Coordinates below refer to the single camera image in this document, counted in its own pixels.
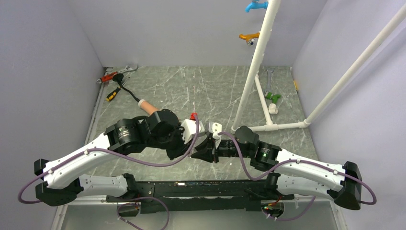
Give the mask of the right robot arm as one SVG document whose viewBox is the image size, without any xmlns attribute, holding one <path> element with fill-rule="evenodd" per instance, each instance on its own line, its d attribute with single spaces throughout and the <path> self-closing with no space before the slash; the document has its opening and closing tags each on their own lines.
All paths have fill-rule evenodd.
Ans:
<svg viewBox="0 0 406 230">
<path fill-rule="evenodd" d="M 221 133 L 210 133 L 191 155 L 209 163 L 221 157 L 250 159 L 250 166 L 265 176 L 262 199 L 278 196 L 308 195 L 332 200 L 349 210 L 361 208 L 362 177 L 357 164 L 330 164 L 299 156 L 279 146 L 263 142 L 247 126 L 240 127 L 233 138 L 221 140 Z"/>
</svg>

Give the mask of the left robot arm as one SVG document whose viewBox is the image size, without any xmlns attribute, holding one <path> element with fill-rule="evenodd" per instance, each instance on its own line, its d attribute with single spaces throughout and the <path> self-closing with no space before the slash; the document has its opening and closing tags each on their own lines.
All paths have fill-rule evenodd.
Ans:
<svg viewBox="0 0 406 230">
<path fill-rule="evenodd" d="M 106 195 L 132 201 L 140 195 L 133 175 L 91 176 L 88 171 L 114 158 L 130 160 L 132 153 L 146 148 L 165 150 L 170 165 L 174 165 L 191 152 L 202 128 L 196 116 L 180 122 L 168 109 L 121 119 L 65 157 L 37 160 L 34 172 L 42 182 L 35 187 L 36 198 L 52 207 L 83 196 Z"/>
</svg>

